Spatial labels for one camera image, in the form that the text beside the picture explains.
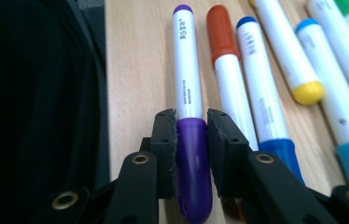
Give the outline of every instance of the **wooden surface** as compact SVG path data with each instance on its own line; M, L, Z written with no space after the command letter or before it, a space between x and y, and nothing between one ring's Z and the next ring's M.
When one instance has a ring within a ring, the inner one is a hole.
M280 0L293 27L308 18L305 0ZM216 73L206 32L206 13L224 5L235 27L244 16L256 16L246 0L106 0L107 85L111 179L118 177L123 159L138 151L143 137L151 136L155 115L175 108L175 69L172 15L180 4L194 12L203 109L221 109ZM344 183L335 156L335 142L320 105L300 105L291 97L267 39L276 88L290 137L296 145L306 186L329 195ZM222 206L214 191L207 223L241 223L231 202ZM160 223L183 223L175 200L160 200Z

